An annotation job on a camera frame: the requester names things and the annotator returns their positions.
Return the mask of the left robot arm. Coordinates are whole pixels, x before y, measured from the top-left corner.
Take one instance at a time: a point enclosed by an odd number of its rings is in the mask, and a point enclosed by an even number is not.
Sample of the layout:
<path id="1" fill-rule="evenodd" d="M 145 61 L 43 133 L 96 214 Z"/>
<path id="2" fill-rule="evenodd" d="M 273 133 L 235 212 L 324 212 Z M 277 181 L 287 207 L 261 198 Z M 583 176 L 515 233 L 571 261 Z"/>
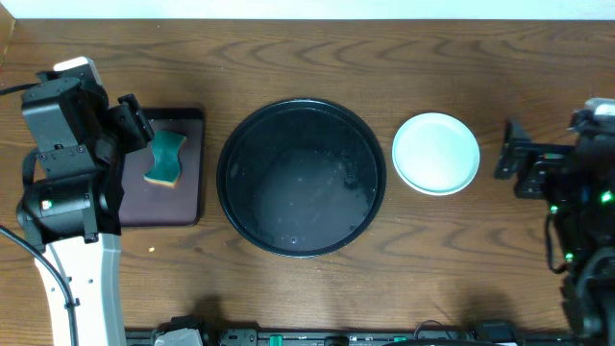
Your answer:
<path id="1" fill-rule="evenodd" d="M 93 60 L 38 73 L 21 96 L 37 145 L 22 165 L 17 219 L 34 249 L 57 345 L 123 345 L 122 175 L 154 132 L 132 94 L 111 106 Z"/>

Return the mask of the light blue plate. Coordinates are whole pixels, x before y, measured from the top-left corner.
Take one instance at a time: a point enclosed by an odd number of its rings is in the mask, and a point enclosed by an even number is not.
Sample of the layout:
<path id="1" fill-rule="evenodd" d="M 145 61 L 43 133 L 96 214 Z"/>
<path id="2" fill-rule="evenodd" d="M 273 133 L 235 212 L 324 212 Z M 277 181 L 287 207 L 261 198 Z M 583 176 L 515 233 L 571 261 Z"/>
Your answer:
<path id="1" fill-rule="evenodd" d="M 480 147 L 458 119 L 440 112 L 409 118 L 394 135 L 393 166 L 413 189 L 428 195 L 455 194 L 475 179 Z"/>

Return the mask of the green and orange sponge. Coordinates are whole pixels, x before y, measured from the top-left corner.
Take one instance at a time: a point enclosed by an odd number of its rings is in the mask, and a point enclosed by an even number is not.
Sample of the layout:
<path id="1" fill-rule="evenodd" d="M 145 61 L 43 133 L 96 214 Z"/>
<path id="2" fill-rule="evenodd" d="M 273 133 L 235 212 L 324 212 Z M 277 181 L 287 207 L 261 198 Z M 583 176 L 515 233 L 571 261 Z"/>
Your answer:
<path id="1" fill-rule="evenodd" d="M 152 167 L 143 175 L 146 182 L 174 188 L 181 176 L 179 154 L 186 136 L 169 131 L 156 131 L 151 142 Z"/>

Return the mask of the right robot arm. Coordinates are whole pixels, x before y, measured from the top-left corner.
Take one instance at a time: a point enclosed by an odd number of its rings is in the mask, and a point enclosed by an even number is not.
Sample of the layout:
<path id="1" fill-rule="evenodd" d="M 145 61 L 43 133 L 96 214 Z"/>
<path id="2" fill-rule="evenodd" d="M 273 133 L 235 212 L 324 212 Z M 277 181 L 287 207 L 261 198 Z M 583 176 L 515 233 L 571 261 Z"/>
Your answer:
<path id="1" fill-rule="evenodd" d="M 571 117 L 573 145 L 536 143 L 509 119 L 494 176 L 515 177 L 519 199 L 546 201 L 549 269 L 563 275 L 562 307 L 573 334 L 614 342 L 614 102 L 592 98 Z"/>

